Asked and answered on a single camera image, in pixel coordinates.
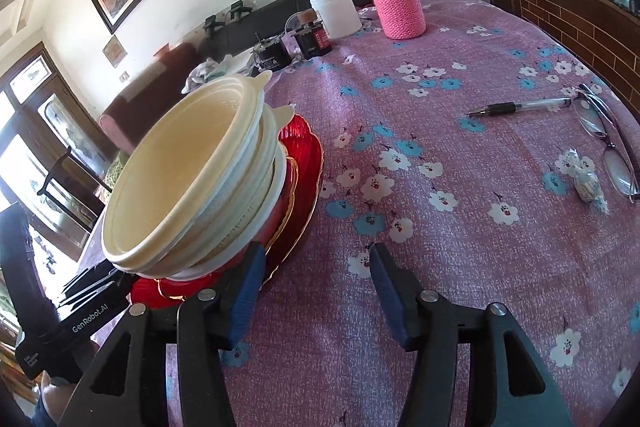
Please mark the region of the person's right hand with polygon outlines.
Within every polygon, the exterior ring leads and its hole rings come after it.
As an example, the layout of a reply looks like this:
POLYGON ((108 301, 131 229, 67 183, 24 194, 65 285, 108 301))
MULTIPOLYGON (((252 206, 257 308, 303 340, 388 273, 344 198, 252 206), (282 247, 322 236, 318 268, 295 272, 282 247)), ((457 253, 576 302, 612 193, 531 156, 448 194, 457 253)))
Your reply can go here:
POLYGON ((43 372, 40 395, 34 415, 30 419, 30 425, 32 427, 58 427, 76 387, 76 384, 56 385, 50 375, 43 372))

